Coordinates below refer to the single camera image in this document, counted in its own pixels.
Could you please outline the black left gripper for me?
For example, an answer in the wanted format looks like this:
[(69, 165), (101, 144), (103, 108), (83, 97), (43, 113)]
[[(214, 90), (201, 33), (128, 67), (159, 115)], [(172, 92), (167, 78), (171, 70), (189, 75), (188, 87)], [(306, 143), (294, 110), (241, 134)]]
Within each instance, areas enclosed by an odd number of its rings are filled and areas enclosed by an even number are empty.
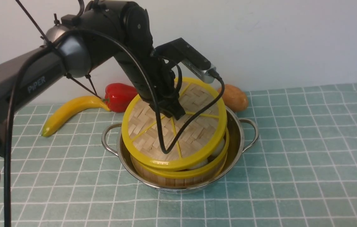
[(160, 113), (167, 118), (180, 119), (185, 110), (178, 101), (176, 78), (172, 68), (177, 63), (157, 56), (154, 47), (127, 47), (130, 55), (121, 48), (115, 48), (114, 58), (133, 84), (141, 99), (151, 108), (158, 105)]

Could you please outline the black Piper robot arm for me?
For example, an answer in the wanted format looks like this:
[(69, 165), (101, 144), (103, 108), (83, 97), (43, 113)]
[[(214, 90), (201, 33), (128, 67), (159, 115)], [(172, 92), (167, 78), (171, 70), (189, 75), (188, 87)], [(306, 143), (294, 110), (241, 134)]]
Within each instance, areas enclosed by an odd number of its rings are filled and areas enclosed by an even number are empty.
[(44, 45), (0, 65), (0, 157), (9, 160), (14, 114), (63, 76), (79, 78), (115, 58), (140, 97), (180, 119), (175, 76), (154, 54), (147, 11), (132, 1), (93, 0), (44, 35)]

